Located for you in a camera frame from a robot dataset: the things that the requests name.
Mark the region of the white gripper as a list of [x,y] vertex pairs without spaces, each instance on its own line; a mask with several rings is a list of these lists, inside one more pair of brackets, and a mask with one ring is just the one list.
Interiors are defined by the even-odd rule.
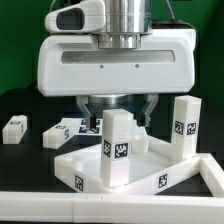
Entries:
[[157,94],[189,91],[195,83],[192,29],[156,29],[141,37],[138,49],[100,49],[94,35],[52,35],[42,44],[38,89],[45,96],[77,96],[86,127],[96,127],[88,97],[78,95],[145,94],[136,113],[139,127],[150,125]]

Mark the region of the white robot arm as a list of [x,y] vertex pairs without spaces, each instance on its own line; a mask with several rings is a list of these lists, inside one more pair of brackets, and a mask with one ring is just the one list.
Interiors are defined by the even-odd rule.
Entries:
[[81,0],[50,12],[42,43],[38,89],[45,96],[74,96],[87,120],[90,101],[144,94],[137,124],[148,126],[160,93],[189,91],[195,82],[196,31],[175,19],[155,29],[152,0]]

